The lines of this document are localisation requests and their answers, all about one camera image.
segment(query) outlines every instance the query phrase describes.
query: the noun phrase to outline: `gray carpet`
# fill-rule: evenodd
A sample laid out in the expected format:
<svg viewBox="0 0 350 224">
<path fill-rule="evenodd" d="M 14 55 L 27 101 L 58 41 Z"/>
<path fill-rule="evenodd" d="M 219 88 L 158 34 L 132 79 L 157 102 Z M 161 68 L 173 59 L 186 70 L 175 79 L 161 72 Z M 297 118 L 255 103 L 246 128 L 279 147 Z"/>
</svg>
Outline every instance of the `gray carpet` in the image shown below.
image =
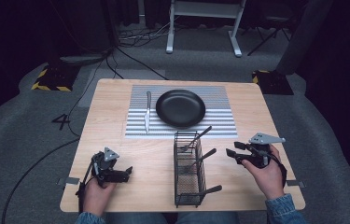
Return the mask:
<svg viewBox="0 0 350 224">
<path fill-rule="evenodd" d="M 143 47 L 121 49 L 151 68 L 164 71 L 172 80 L 251 82 L 252 71 L 275 68 L 287 45 L 278 35 L 247 57 L 260 42 L 257 31 L 251 30 L 238 34 L 244 56 L 236 58 L 228 30 L 225 27 L 177 32 L 174 53 L 170 55 L 165 53 L 165 36 Z M 118 50 L 113 56 L 118 71 L 147 70 Z M 8 195 L 25 172 L 46 153 L 77 138 L 67 126 L 60 131 L 60 124 L 51 121 L 74 108 L 70 127 L 80 134 L 88 114 L 87 107 L 76 105 L 97 64 L 81 68 L 72 92 L 32 91 L 43 66 L 25 74 L 20 95 L 0 106 L 0 221 Z M 107 71 L 108 67 L 103 63 L 99 69 Z M 306 184 L 301 189 L 306 208 L 301 212 L 310 223 L 349 224 L 350 168 L 332 129 L 304 97 L 303 79 L 294 74 L 288 81 L 294 95 L 265 95 L 265 99 L 280 136 L 287 140 L 284 146 L 292 168 Z M 74 223 L 77 214 L 63 213 L 59 207 L 63 189 L 56 183 L 68 175 L 76 149 L 77 143 L 73 143 L 53 152 L 24 178 L 9 203 L 6 223 Z M 241 223 L 266 223 L 263 211 L 240 212 L 239 217 Z"/>
</svg>

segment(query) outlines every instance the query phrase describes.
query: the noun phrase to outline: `metal wire basket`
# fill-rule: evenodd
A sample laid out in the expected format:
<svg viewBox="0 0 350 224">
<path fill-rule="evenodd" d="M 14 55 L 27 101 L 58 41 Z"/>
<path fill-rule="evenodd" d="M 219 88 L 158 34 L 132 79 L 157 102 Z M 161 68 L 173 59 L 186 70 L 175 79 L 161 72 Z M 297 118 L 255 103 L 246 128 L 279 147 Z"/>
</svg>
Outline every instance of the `metal wire basket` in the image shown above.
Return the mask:
<svg viewBox="0 0 350 224">
<path fill-rule="evenodd" d="M 192 140 L 197 136 L 195 131 L 178 131 L 175 133 L 175 205 L 201 205 L 207 193 L 221 190 L 215 186 L 206 190 L 201 140 Z"/>
</svg>

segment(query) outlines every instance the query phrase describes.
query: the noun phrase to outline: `person's right hand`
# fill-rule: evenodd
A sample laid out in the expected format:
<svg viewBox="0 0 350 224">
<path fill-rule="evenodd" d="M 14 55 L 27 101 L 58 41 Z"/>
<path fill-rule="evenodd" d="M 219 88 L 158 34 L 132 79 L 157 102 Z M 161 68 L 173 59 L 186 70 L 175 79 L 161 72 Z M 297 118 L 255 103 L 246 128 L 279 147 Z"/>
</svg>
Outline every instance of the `person's right hand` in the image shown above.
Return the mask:
<svg viewBox="0 0 350 224">
<path fill-rule="evenodd" d="M 270 145 L 272 154 L 280 161 L 279 151 Z M 279 165 L 271 160 L 270 163 L 260 169 L 248 160 L 242 160 L 242 165 L 254 176 L 259 189 L 265 194 L 268 200 L 276 199 L 285 195 L 282 185 L 282 173 Z"/>
<path fill-rule="evenodd" d="M 101 188 L 96 178 L 91 179 L 85 188 L 84 212 L 100 217 L 104 213 L 116 185 L 117 183 L 104 183 Z"/>
</svg>

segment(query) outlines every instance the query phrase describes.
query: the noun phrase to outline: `sleeve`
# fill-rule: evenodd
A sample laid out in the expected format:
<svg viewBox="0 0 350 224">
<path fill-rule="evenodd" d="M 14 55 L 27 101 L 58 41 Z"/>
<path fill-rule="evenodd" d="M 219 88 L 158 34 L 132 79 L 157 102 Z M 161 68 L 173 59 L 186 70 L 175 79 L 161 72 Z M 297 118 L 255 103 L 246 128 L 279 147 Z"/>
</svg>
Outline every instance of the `sleeve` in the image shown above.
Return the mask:
<svg viewBox="0 0 350 224">
<path fill-rule="evenodd" d="M 265 201 L 269 223 L 289 223 L 303 224 L 306 223 L 302 214 L 294 206 L 291 194 L 286 194 L 280 198 Z"/>
<path fill-rule="evenodd" d="M 105 221 L 92 213 L 83 212 L 78 216 L 76 224 L 105 224 Z"/>
</svg>

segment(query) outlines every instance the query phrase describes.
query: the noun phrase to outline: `black plate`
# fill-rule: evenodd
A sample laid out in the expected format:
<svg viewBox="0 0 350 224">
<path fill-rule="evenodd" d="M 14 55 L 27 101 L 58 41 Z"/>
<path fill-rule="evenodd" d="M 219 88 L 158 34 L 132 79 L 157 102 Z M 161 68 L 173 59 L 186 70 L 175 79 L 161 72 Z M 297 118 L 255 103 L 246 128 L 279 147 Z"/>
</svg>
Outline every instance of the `black plate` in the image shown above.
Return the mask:
<svg viewBox="0 0 350 224">
<path fill-rule="evenodd" d="M 177 128 L 188 128 L 199 123 L 206 111 L 201 97 L 186 90 L 164 93 L 158 99 L 155 109 L 163 122 Z"/>
</svg>

